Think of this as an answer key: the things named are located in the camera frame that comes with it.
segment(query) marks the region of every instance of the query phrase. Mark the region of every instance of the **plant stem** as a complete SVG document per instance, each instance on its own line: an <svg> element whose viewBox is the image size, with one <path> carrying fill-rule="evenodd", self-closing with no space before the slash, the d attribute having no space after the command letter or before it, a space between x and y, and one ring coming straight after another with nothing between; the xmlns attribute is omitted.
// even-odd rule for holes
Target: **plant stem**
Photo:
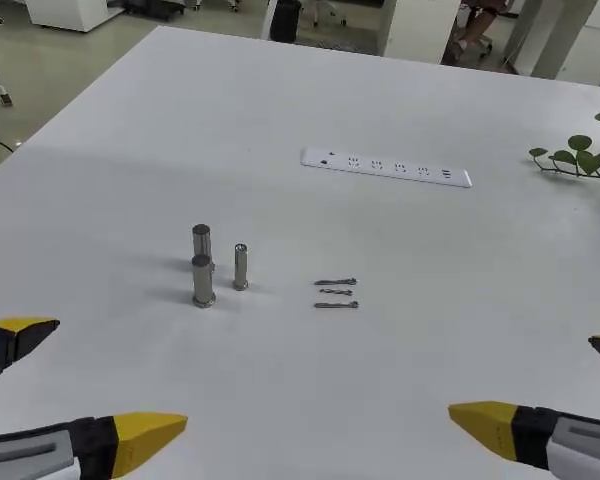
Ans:
<svg viewBox="0 0 600 480"><path fill-rule="evenodd" d="M568 172L566 170L561 170L559 168L546 168L541 166L540 164L538 164L538 162L536 162L536 165L538 165L538 167L540 167L540 170L542 170L543 172L556 172L556 173L564 173L565 175L571 175L572 177L589 177L589 178L599 178L600 179L600 172L598 172L596 170L596 174L598 175L597 177L592 177L591 175L582 175L580 173L572 173L572 172Z"/></svg>

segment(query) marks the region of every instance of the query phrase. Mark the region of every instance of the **metal pin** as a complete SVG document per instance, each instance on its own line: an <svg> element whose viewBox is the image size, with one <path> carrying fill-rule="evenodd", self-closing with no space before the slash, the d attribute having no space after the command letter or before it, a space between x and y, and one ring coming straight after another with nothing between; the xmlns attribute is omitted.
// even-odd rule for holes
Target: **metal pin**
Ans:
<svg viewBox="0 0 600 480"><path fill-rule="evenodd" d="M210 307L216 301L211 280L211 259L208 255L196 255L191 263L193 264L193 304L200 308Z"/></svg>
<svg viewBox="0 0 600 480"><path fill-rule="evenodd" d="M249 286L247 282L247 246L244 243L236 245L236 268L233 275L233 288L241 292Z"/></svg>
<svg viewBox="0 0 600 480"><path fill-rule="evenodd" d="M318 280L314 285L356 285L358 280L355 278L343 278L341 280Z"/></svg>
<svg viewBox="0 0 600 480"><path fill-rule="evenodd" d="M358 308L359 304L356 301L349 303L314 303L316 308Z"/></svg>
<svg viewBox="0 0 600 480"><path fill-rule="evenodd" d="M353 295L353 290L333 290L331 288L321 288L320 293L333 293L335 295Z"/></svg>
<svg viewBox="0 0 600 480"><path fill-rule="evenodd" d="M200 223L191 229L193 233L193 255L206 255L211 260L211 271L216 265L211 258L211 229L208 225Z"/></svg>

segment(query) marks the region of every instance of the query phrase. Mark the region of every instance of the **white power strip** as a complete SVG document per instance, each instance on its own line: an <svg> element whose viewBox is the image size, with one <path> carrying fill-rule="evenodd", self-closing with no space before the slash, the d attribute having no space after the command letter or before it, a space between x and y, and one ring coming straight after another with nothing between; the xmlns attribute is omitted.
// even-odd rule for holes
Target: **white power strip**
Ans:
<svg viewBox="0 0 600 480"><path fill-rule="evenodd" d="M335 152L321 148L306 148L302 152L300 163L307 167L327 168L342 172L366 173L456 187L468 188L471 186L471 179L466 170L414 165L392 158L362 157L354 153Z"/></svg>

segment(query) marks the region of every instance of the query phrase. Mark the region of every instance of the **gray floor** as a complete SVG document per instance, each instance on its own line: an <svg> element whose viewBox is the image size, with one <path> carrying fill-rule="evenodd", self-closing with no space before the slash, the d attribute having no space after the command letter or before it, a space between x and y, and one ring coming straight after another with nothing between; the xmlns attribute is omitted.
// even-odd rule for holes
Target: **gray floor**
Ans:
<svg viewBox="0 0 600 480"><path fill-rule="evenodd" d="M224 0L205 0L199 12L187 10L170 25L207 32L256 38L260 35L267 0L243 0L233 13ZM347 27L325 19L316 29L304 12L298 43L375 53L380 11L338 4L347 15ZM0 81L9 89L15 106L0 106L0 139L9 145L27 140L64 108L85 87L124 55L160 22L120 15L96 30L82 34L32 25L21 4L0 0ZM489 30L494 54L485 62L468 56L463 66L499 70L501 54L512 21L498 19ZM9 153L0 147L0 163Z"/></svg>

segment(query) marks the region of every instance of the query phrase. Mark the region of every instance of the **person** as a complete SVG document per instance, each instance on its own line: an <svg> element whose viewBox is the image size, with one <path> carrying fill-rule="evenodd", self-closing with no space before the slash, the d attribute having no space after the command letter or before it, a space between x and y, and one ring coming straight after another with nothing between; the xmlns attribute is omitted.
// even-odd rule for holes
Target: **person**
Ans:
<svg viewBox="0 0 600 480"><path fill-rule="evenodd" d="M455 65L467 47L480 40L500 12L506 9L506 0L463 0L470 7L480 7L482 11L466 28L464 33L454 39L445 54L445 63Z"/></svg>

